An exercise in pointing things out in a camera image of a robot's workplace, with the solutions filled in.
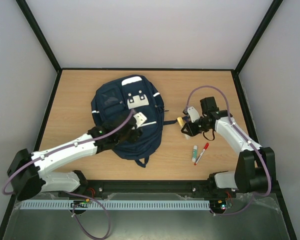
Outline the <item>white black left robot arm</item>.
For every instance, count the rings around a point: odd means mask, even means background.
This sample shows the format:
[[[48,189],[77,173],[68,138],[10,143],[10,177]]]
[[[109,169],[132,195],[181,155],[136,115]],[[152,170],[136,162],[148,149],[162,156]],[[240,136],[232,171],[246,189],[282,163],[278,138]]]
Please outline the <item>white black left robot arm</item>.
[[[147,118],[141,113],[129,113],[124,121],[106,121],[83,135],[47,150],[19,150],[7,170],[8,179],[2,188],[4,195],[15,195],[23,201],[42,192],[74,192],[85,181],[79,171],[60,173],[55,170],[75,160],[112,150],[124,141],[135,141]]]

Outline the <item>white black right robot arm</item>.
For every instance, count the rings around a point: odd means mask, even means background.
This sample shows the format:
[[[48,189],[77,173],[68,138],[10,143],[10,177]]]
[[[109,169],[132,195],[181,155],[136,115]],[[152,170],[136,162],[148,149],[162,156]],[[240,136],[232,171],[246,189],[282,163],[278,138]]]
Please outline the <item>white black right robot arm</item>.
[[[217,107],[214,97],[200,100],[202,113],[187,105],[183,113],[190,118],[181,129],[183,134],[194,137],[208,131],[218,133],[238,156],[235,171],[212,174],[208,191],[219,196],[225,189],[241,193],[258,192],[268,195],[276,178],[275,153],[270,147],[262,147],[249,137],[237,124],[228,109]]]

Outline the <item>navy blue student backpack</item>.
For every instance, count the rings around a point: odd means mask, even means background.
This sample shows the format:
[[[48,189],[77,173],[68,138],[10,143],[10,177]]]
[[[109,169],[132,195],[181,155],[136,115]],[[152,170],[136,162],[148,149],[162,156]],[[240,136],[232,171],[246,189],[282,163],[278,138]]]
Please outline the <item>navy blue student backpack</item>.
[[[165,120],[165,104],[156,87],[145,76],[133,74],[103,84],[91,101],[91,114],[97,126],[118,117],[127,118],[129,114],[133,117],[138,112],[147,117],[139,128],[142,136],[134,143],[119,143],[112,150],[120,158],[145,168],[161,144],[164,126],[177,123]]]

